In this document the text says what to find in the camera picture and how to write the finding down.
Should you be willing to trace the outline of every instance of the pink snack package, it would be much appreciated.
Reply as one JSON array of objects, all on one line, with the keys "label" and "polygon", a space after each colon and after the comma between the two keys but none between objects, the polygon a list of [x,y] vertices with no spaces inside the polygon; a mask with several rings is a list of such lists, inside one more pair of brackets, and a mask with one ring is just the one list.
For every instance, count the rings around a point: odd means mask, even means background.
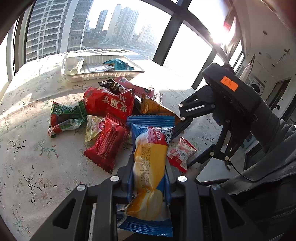
[{"label": "pink snack package", "polygon": [[121,84],[124,88],[135,89],[136,90],[135,95],[137,95],[140,98],[142,98],[142,94],[146,94],[150,98],[153,98],[154,96],[154,88],[152,87],[149,87],[149,89],[146,89],[146,88],[134,85],[124,77],[117,77],[114,79],[114,81]]},{"label": "pink snack package", "polygon": [[181,172],[187,172],[187,160],[197,152],[196,148],[186,139],[180,137],[177,146],[169,147],[167,157],[170,164]]}]

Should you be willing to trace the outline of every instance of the orange sticker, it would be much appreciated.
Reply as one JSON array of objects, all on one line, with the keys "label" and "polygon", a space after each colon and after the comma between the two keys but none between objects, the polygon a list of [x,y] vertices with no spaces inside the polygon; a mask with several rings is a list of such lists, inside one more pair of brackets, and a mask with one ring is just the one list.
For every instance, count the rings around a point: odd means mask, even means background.
[{"label": "orange sticker", "polygon": [[226,85],[229,89],[233,91],[236,91],[237,87],[239,86],[237,83],[227,78],[226,76],[223,77],[223,79],[221,80],[221,83]]}]

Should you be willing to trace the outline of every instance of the white plastic tray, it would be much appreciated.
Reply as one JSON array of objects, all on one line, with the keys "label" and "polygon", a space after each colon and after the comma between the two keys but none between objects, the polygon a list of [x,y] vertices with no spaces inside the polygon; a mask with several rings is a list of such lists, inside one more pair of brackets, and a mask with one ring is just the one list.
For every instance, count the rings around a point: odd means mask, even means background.
[{"label": "white plastic tray", "polygon": [[[79,74],[65,74],[65,71],[69,71],[75,67],[75,60],[77,57],[68,57],[64,58],[62,65],[62,76],[66,77],[70,82],[77,82],[80,80],[90,80],[90,79],[99,79],[99,78],[114,78],[118,76],[125,77],[135,77],[139,73],[144,73],[145,71],[133,61],[128,59],[125,56],[120,55],[90,55],[90,56],[79,56],[79,58],[85,58],[86,60],[83,63],[82,69]],[[102,65],[105,61],[119,58],[122,61],[126,62],[129,66],[134,67],[134,70],[112,70],[112,71],[99,71],[99,72],[90,72],[86,65]]]}]

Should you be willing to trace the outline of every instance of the silver screw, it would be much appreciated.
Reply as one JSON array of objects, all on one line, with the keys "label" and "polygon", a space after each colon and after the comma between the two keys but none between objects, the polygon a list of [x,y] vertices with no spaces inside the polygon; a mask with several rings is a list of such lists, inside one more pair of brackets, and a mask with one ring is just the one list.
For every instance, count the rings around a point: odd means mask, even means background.
[{"label": "silver screw", "polygon": [[78,190],[78,191],[83,191],[83,190],[85,190],[85,188],[86,188],[86,187],[85,187],[85,185],[83,185],[83,184],[80,184],[80,185],[77,186],[77,190]]},{"label": "silver screw", "polygon": [[119,180],[119,176],[110,177],[111,182],[117,182]]},{"label": "silver screw", "polygon": [[218,185],[218,184],[213,184],[212,185],[212,189],[214,189],[214,190],[218,190],[218,189],[220,189],[221,187],[220,187],[220,185]]},{"label": "silver screw", "polygon": [[187,177],[185,177],[185,176],[179,176],[179,177],[178,177],[178,180],[179,180],[180,182],[185,182],[185,181],[187,181]]}]

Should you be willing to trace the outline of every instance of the tablecloth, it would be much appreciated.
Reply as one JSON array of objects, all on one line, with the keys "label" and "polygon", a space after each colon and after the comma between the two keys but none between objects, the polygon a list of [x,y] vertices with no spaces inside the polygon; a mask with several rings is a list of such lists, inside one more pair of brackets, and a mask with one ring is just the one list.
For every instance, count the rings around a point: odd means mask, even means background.
[{"label": "tablecloth", "polygon": [[[61,76],[63,59],[93,54],[125,55],[133,60],[145,73],[131,81],[160,90],[163,104],[177,114],[178,104],[194,93],[164,67],[127,50],[68,52],[22,66],[0,104],[0,214],[19,241],[29,240],[78,184],[97,185],[111,176],[83,155],[90,146],[84,143],[85,124],[48,137],[52,102],[76,103],[88,87],[99,86],[98,80],[68,82]],[[221,129],[213,122],[211,115],[200,117],[183,136],[201,152],[219,135]],[[127,164],[130,154],[130,149],[120,151],[113,174]]]}]

